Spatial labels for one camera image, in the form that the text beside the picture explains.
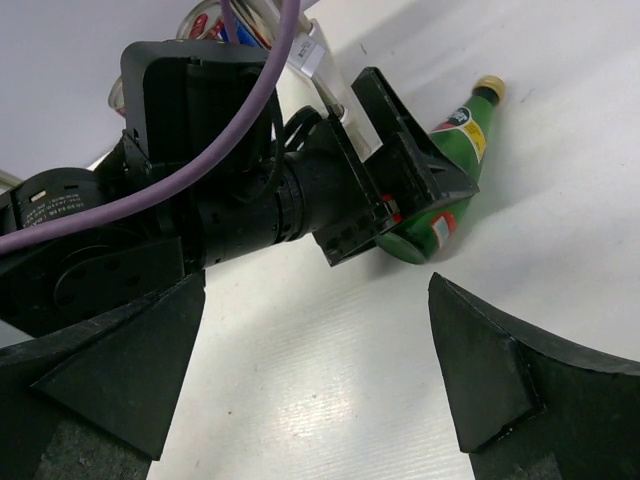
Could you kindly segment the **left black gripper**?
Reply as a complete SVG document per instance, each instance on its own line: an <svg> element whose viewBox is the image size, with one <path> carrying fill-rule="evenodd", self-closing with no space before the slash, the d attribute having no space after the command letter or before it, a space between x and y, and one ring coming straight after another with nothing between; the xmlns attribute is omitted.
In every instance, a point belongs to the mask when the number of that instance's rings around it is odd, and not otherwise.
<svg viewBox="0 0 640 480"><path fill-rule="evenodd" d="M429 138L380 69L364 68L352 89L381 140L365 165L334 116L303 107L284 127L279 240L312 235L332 267L373 248L374 238L393 224L392 208L381 196L408 220L479 191L477 181Z"/></svg>

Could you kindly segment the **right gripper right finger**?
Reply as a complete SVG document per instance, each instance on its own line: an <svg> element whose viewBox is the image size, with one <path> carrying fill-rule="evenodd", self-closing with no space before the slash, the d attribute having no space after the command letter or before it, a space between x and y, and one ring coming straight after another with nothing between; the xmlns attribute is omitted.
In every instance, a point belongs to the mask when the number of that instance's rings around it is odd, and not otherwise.
<svg viewBox="0 0 640 480"><path fill-rule="evenodd" d="M507 314L445 277L429 316L477 479L636 479L639 364Z"/></svg>

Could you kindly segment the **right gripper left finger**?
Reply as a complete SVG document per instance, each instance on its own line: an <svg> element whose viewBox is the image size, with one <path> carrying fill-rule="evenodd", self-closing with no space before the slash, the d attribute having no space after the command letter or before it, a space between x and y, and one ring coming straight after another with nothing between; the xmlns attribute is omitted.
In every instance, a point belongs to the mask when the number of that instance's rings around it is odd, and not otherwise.
<svg viewBox="0 0 640 480"><path fill-rule="evenodd" d="M205 276L1 350L4 479L144 479L160 459Z"/></svg>

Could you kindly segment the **green glass bottle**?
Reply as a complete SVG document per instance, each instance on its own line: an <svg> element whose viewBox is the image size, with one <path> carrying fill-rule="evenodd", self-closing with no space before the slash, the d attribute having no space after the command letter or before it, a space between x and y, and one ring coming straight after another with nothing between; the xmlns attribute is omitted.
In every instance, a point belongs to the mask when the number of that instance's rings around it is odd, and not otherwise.
<svg viewBox="0 0 640 480"><path fill-rule="evenodd" d="M429 169L447 193L447 204L406 215L400 226L376 239L379 248L415 265L443 249L478 191L491 126L505 94L502 78L480 77L469 98L427 134Z"/></svg>

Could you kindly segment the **silver energy can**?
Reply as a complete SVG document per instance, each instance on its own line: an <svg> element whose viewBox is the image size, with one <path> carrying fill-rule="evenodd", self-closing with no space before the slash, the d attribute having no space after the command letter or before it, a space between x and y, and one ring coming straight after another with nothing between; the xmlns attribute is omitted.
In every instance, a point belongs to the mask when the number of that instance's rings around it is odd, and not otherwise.
<svg viewBox="0 0 640 480"><path fill-rule="evenodd" d="M258 1L231 1L230 8L238 42L270 50L279 23L278 13ZM228 42L220 2L199 1L181 21L176 38Z"/></svg>
<svg viewBox="0 0 640 480"><path fill-rule="evenodd" d="M126 117L126 107L124 101L123 81L119 76L114 82L107 98L108 106L120 117Z"/></svg>

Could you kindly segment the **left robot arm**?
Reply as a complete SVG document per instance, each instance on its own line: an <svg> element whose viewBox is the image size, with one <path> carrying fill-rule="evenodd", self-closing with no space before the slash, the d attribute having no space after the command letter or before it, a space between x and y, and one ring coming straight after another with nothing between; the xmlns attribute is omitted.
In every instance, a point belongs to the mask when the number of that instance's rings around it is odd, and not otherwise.
<svg viewBox="0 0 640 480"><path fill-rule="evenodd" d="M1 196L2 320L44 336L308 235L338 265L477 192L379 70L353 85L382 137L359 156L333 114L308 107L283 120L266 60L213 41L131 44L112 152Z"/></svg>

